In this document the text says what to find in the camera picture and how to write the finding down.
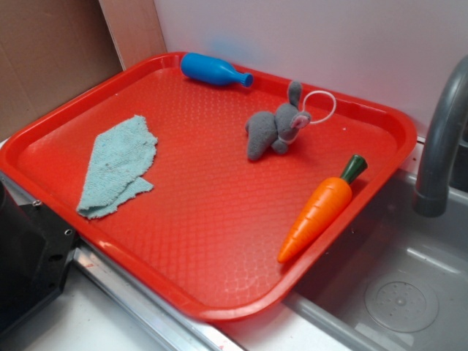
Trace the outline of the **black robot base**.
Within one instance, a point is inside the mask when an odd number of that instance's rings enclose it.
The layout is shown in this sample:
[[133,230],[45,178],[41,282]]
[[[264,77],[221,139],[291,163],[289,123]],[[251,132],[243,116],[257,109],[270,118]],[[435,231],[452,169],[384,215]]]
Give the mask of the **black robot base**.
[[1,186],[1,336],[62,294],[78,235],[43,203]]

